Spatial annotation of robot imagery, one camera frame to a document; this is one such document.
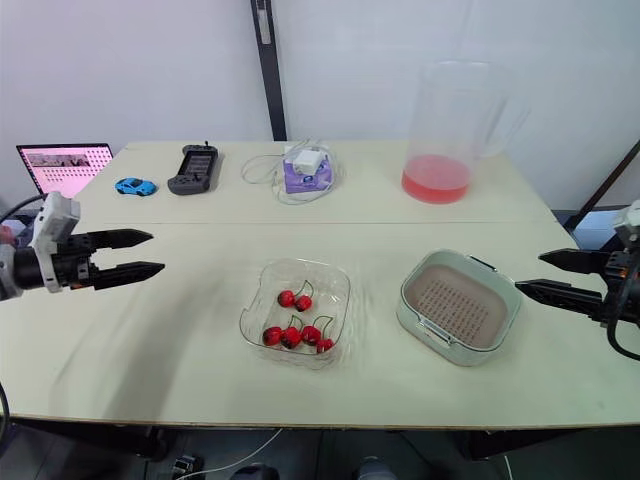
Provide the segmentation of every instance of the plastic pitcher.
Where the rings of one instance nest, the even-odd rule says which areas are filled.
[[[487,62],[447,60],[427,68],[402,175],[409,195],[430,203],[465,195],[477,160],[499,153],[528,114],[521,109],[495,138],[514,83],[509,70]]]

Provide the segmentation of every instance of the red cherry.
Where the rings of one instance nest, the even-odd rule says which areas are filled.
[[[315,345],[322,338],[322,333],[316,327],[307,325],[302,329],[302,341],[307,345]]]
[[[293,348],[296,348],[301,340],[302,335],[300,334],[300,330],[298,330],[296,327],[289,327],[282,333],[280,343],[291,350]]]
[[[333,347],[333,340],[331,340],[330,338],[325,338],[323,340],[320,340],[317,343],[316,352],[317,353],[324,353],[327,350],[331,350],[332,347]]]
[[[304,312],[305,310],[309,310],[312,305],[311,297],[308,295],[302,295],[298,300],[296,300],[296,310],[299,312]]]
[[[280,327],[269,327],[262,333],[262,343],[271,347],[280,342],[282,329]]]
[[[278,303],[281,307],[291,307],[296,302],[296,295],[291,290],[283,290],[278,295]]]

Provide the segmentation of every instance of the colander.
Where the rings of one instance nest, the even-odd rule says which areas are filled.
[[[504,341],[520,308],[513,281],[475,257],[437,250],[402,284],[400,324],[451,362],[473,366]]]

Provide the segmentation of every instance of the laptop screen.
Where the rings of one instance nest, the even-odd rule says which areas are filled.
[[[40,193],[76,196],[113,158],[106,143],[18,145],[16,147]]]

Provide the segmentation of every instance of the toy car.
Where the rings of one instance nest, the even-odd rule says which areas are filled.
[[[148,180],[140,180],[139,178],[123,178],[116,183],[118,193],[128,193],[130,195],[139,195],[146,197],[155,193],[158,189],[155,184]]]

